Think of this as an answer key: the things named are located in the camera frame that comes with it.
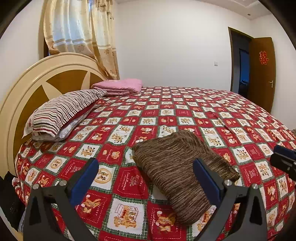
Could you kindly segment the black cloth beside bed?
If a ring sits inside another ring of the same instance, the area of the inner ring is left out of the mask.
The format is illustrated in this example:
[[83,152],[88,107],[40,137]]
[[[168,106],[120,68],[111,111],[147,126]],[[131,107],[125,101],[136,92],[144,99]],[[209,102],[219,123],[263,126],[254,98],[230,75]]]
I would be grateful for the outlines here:
[[18,232],[20,221],[25,212],[25,205],[12,185],[13,178],[14,175],[9,171],[4,178],[1,177],[1,209],[12,228]]

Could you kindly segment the brown knitted sweater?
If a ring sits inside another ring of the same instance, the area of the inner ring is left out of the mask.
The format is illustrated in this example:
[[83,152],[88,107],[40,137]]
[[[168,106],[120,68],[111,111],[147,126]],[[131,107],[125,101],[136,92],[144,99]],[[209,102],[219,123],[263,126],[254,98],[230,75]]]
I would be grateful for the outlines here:
[[178,222],[184,225],[192,225],[210,208],[193,172],[196,158],[201,158],[223,179],[235,182],[240,178],[223,157],[186,130],[137,143],[132,151],[136,165],[165,195]]

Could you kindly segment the red double-happiness door decal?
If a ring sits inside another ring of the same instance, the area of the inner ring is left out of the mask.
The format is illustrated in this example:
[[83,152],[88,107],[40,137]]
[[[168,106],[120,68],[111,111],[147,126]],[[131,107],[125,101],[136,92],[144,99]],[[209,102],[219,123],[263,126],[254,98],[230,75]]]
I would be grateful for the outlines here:
[[267,63],[269,62],[269,58],[267,57],[266,51],[259,52],[259,61],[261,65],[267,65]]

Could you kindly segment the cream round headboard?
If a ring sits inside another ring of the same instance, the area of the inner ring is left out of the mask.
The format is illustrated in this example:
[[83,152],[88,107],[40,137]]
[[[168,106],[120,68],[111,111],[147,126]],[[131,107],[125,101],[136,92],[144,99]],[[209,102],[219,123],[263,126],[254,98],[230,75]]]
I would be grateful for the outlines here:
[[97,62],[78,53],[60,53],[38,61],[16,81],[1,103],[1,177],[16,174],[14,159],[20,146],[25,123],[35,109],[66,92],[89,89],[107,80]]

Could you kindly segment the dark door frame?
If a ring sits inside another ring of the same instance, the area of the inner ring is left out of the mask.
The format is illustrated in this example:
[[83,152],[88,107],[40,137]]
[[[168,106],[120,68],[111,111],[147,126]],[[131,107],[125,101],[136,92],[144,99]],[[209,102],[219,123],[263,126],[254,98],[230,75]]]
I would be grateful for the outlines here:
[[250,76],[249,44],[253,37],[229,27],[231,47],[231,87],[234,93],[247,97]]

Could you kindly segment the red patchwork bear bedspread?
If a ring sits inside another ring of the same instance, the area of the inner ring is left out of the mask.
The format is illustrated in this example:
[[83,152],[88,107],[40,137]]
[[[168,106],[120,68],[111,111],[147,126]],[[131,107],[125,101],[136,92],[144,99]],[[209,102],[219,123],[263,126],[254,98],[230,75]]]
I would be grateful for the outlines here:
[[197,135],[240,174],[238,186],[259,185],[270,240],[286,224],[295,183],[269,163],[275,145],[295,148],[295,136],[242,96],[201,88],[144,87],[137,95],[106,97],[62,142],[26,141],[16,157],[15,190],[58,184],[89,158],[100,168],[82,203],[82,220],[98,240],[193,240],[213,214],[180,225],[165,196],[137,169],[132,147],[179,130]]

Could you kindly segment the brown wooden door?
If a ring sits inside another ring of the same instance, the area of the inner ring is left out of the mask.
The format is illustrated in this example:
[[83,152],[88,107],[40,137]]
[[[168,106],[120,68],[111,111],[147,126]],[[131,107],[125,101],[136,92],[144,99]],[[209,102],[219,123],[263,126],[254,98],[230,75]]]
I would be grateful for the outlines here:
[[[261,65],[259,52],[266,51],[269,62]],[[275,92],[276,59],[274,44],[271,37],[253,38],[249,44],[250,76],[247,98],[271,112]],[[274,81],[271,88],[269,81]]]

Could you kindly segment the pink folded blanket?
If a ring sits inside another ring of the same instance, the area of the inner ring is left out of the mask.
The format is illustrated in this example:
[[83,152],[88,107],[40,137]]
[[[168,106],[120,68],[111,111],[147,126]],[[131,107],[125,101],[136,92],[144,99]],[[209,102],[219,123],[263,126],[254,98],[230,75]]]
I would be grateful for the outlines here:
[[143,87],[140,79],[106,80],[95,83],[91,89],[99,89],[106,92],[106,96],[127,96],[139,94]]

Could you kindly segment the beige patterned curtain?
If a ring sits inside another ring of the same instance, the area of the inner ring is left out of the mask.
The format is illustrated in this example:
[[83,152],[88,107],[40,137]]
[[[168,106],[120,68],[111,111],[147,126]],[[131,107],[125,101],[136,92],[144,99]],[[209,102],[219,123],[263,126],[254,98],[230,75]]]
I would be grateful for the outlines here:
[[44,38],[50,54],[93,58],[107,79],[118,79],[112,1],[47,1]]

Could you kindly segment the striped pillow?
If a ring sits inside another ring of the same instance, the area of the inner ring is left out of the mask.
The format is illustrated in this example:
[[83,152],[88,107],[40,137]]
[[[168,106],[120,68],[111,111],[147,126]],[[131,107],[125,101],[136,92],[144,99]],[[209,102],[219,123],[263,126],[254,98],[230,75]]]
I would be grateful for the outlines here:
[[77,113],[91,106],[105,95],[106,91],[102,89],[84,89],[67,92],[45,102],[28,118],[23,136],[48,134],[55,138],[62,127]]

